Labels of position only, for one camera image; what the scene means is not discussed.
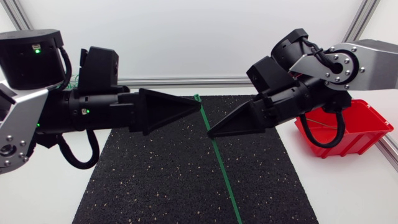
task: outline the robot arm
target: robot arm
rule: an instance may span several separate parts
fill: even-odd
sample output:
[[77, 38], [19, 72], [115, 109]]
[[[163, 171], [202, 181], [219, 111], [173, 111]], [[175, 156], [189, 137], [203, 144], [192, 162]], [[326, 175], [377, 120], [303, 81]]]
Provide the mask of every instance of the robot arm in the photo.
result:
[[[23, 166], [36, 144], [56, 144], [79, 169], [93, 167], [100, 149], [93, 130], [129, 128], [151, 131], [200, 110], [200, 103], [156, 91], [130, 93], [119, 86], [118, 55], [92, 47], [82, 50], [78, 88], [64, 90], [72, 66], [58, 30], [21, 30], [0, 34], [0, 174]], [[59, 51], [65, 61], [63, 70]], [[93, 155], [80, 162], [62, 137], [87, 131]]]
[[[347, 90], [397, 88], [398, 46], [375, 40], [337, 44], [326, 51], [296, 29], [255, 63], [247, 75], [258, 91], [252, 100], [217, 123], [210, 137], [263, 133], [266, 128], [300, 117], [305, 133], [319, 147], [334, 147], [343, 138], [342, 111], [351, 106]], [[336, 114], [338, 132], [323, 144], [311, 134], [305, 113], [322, 107]]]

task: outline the white backdrop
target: white backdrop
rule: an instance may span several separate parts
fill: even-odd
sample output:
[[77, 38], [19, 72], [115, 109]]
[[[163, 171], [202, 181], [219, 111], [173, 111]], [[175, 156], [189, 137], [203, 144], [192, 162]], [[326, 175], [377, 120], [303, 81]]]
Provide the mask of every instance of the white backdrop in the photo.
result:
[[[398, 21], [397, 8], [398, 1], [396, 0], [380, 1], [372, 19], [362, 33], [361, 39], [374, 39], [398, 44], [398, 29], [394, 26]], [[391, 136], [398, 142], [398, 90], [351, 91], [350, 93], [354, 98], [367, 101], [393, 125], [395, 130], [391, 133]]]
[[[0, 32], [14, 31], [15, 27], [12, 24], [4, 8], [0, 5]], [[4, 75], [0, 69], [0, 81], [4, 80]]]
[[114, 49], [120, 78], [245, 77], [290, 31], [324, 48], [341, 42], [362, 0], [25, 0], [35, 29], [61, 30], [78, 72], [80, 49]]

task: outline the green tape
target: green tape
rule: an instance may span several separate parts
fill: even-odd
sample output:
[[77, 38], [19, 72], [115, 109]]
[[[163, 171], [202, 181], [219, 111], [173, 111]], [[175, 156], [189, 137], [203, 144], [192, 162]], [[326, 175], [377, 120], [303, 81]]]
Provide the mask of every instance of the green tape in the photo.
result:
[[[199, 94], [196, 94], [194, 97], [195, 97], [195, 100], [201, 102]], [[201, 116], [203, 117], [203, 121], [205, 122], [207, 131], [210, 130], [210, 124], [209, 124], [209, 121], [207, 120], [207, 116], [206, 116], [206, 113], [205, 113], [205, 109], [203, 108], [203, 105], [200, 108], [200, 113], [201, 113]], [[242, 219], [241, 219], [241, 216], [239, 214], [238, 206], [236, 205], [234, 193], [232, 193], [231, 184], [229, 184], [228, 176], [226, 175], [226, 171], [225, 171], [225, 168], [224, 168], [223, 160], [221, 159], [221, 155], [220, 155], [220, 152], [218, 150], [217, 142], [216, 142], [216, 140], [211, 139], [211, 143], [213, 145], [214, 152], [216, 153], [218, 164], [220, 165], [221, 171], [223, 173], [223, 177], [224, 177], [224, 181], [225, 181], [225, 184], [226, 184], [226, 188], [228, 189], [229, 197], [231, 198], [231, 202], [232, 202], [232, 206], [234, 207], [234, 210], [235, 210], [236, 218], [238, 219], [238, 223], [242, 224]]]

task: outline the black mat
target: black mat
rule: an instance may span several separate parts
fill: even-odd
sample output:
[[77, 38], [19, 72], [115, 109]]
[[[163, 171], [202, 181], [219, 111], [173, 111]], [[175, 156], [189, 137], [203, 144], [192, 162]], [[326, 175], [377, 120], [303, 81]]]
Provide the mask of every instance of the black mat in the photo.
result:
[[[203, 96], [214, 125], [249, 96]], [[317, 223], [275, 129], [218, 138], [244, 223]], [[200, 113], [149, 136], [114, 129], [74, 223], [237, 223]]]

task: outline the wire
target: wire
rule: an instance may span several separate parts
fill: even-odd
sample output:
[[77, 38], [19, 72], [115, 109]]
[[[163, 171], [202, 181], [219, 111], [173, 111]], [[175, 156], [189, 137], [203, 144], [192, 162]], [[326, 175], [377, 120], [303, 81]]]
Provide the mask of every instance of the wire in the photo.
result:
[[334, 73], [339, 73], [339, 68], [337, 65], [335, 65], [330, 59], [328, 59], [325, 55], [325, 53], [323, 52], [322, 48], [319, 48], [317, 44], [312, 43], [310, 41], [308, 41], [307, 38], [303, 37], [302, 38], [303, 42], [305, 45], [312, 47], [311, 51], [314, 54], [314, 56], [318, 59], [318, 61], [328, 67], [332, 72]]
[[70, 63], [69, 56], [63, 47], [60, 47], [60, 51], [61, 51], [61, 56], [63, 58], [63, 61], [65, 62], [67, 71], [65, 72], [65, 79], [64, 79], [63, 83], [56, 89], [57, 91], [64, 90], [68, 86], [68, 84], [70, 82], [70, 78], [72, 77], [72, 65]]
[[318, 147], [327, 148], [327, 149], [337, 146], [344, 137], [346, 125], [344, 122], [342, 111], [336, 111], [336, 119], [337, 119], [337, 133], [335, 138], [329, 143], [320, 143], [313, 137], [311, 130], [308, 127], [307, 118], [305, 117], [305, 114], [300, 115], [300, 121], [303, 124], [305, 135], [307, 135], [310, 142], [312, 142], [312, 144]]
[[64, 158], [74, 167], [78, 169], [89, 169], [95, 166], [95, 164], [100, 159], [100, 147], [98, 145], [97, 138], [95, 137], [95, 133], [93, 130], [86, 130], [88, 141], [90, 142], [91, 150], [93, 154], [91, 158], [87, 162], [80, 162], [76, 157], [73, 155], [72, 151], [68, 143], [63, 138], [62, 134], [56, 135], [57, 137], [57, 144], [60, 146], [60, 150]]

